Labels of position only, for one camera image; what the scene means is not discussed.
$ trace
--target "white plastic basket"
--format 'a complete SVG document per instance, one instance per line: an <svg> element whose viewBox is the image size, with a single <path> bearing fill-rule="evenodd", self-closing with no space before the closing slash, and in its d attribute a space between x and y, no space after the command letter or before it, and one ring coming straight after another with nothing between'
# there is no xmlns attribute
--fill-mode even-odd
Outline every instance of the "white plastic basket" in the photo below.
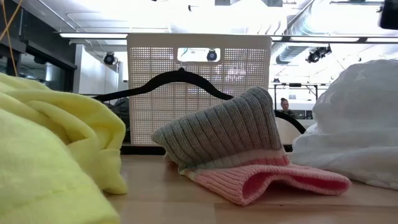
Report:
<svg viewBox="0 0 398 224"><path fill-rule="evenodd" d="M236 96L252 86L268 87L271 38L264 35L130 34L127 37L129 88L181 66L206 78L219 91ZM219 49L217 62L180 62L179 48ZM217 105L217 99L188 83L169 83L130 96L130 132L134 146L154 146L150 135L183 115Z"/></svg>

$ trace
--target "woman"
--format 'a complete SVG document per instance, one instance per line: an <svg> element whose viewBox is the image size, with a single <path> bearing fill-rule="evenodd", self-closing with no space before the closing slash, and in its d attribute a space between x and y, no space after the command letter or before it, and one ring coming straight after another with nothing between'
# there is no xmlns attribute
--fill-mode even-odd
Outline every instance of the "woman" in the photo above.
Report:
<svg viewBox="0 0 398 224"><path fill-rule="evenodd" d="M280 99L280 105L282 107L282 111L281 111L282 113L285 113L285 114L291 116L292 118L297 119L296 114L292 110L289 109L289 102L285 98Z"/></svg>

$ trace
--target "knit beanie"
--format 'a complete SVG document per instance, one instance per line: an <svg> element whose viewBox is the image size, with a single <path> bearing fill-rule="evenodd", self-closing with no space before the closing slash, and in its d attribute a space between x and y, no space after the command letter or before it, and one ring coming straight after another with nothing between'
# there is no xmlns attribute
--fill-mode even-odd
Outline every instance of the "knit beanie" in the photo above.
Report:
<svg viewBox="0 0 398 224"><path fill-rule="evenodd" d="M180 174L239 205L253 202L275 180L324 195L342 194L351 184L342 175L290 163L272 98L261 87L172 121L152 140Z"/></svg>

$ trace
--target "ceiling beam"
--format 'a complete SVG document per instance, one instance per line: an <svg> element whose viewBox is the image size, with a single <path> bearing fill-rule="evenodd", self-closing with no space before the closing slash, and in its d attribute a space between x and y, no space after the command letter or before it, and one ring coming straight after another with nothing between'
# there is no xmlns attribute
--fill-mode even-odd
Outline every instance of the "ceiling beam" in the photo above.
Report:
<svg viewBox="0 0 398 224"><path fill-rule="evenodd" d="M126 40L129 33L61 33L71 43L82 40ZM398 44L396 36L359 36L359 35L268 35L273 42L282 43L336 43L336 44Z"/></svg>
<svg viewBox="0 0 398 224"><path fill-rule="evenodd" d="M86 50L97 52L127 52L126 45L86 45Z"/></svg>

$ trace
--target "wooden table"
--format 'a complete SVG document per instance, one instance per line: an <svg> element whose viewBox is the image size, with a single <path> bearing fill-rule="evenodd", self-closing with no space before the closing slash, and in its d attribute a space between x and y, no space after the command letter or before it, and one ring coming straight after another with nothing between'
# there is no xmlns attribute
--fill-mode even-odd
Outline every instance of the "wooden table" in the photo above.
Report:
<svg viewBox="0 0 398 224"><path fill-rule="evenodd" d="M341 196L275 185L240 207L177 174L162 156L122 156L129 192L109 195L123 224L398 223L398 191L353 184Z"/></svg>

